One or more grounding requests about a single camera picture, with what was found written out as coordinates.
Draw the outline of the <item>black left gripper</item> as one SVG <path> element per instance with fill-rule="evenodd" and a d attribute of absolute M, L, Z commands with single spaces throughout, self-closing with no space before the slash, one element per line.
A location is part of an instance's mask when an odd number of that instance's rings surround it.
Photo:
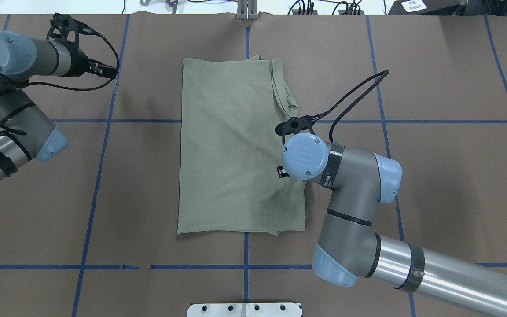
<path fill-rule="evenodd" d="M 108 66 L 101 61 L 89 59 L 87 60 L 89 74 L 94 74 L 102 78 L 114 79 L 118 74 L 118 68 Z"/>

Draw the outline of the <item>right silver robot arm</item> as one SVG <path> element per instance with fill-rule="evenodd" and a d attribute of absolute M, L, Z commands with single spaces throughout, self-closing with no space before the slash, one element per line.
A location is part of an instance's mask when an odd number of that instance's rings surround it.
<path fill-rule="evenodd" d="M 507 273 L 465 262 L 372 231 L 378 205 L 392 202 L 402 167 L 392 159 L 325 142 L 315 134 L 281 132 L 279 174 L 316 183 L 332 193 L 312 260 L 321 279 L 352 287 L 383 281 L 493 317 L 507 317 Z"/>

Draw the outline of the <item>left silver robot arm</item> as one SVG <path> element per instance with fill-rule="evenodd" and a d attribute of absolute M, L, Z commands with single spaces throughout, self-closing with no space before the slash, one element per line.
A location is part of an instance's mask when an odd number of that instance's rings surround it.
<path fill-rule="evenodd" d="M 79 35 L 103 35 L 88 26 L 73 31 L 51 28 L 45 39 L 20 32 L 0 30 L 0 181 L 18 172 L 31 160 L 49 161 L 68 147 L 66 135 L 26 94 L 25 89 L 48 82 L 32 82 L 34 76 L 79 77 L 95 74 L 113 81 L 119 70 L 118 52 L 107 41 L 115 56 L 115 66 L 89 58 L 79 48 Z"/>

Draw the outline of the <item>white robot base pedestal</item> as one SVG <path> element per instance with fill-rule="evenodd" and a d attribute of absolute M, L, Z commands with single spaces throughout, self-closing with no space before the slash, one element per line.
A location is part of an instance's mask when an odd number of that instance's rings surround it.
<path fill-rule="evenodd" d="M 187 317 L 303 317 L 301 303 L 196 303 Z"/>

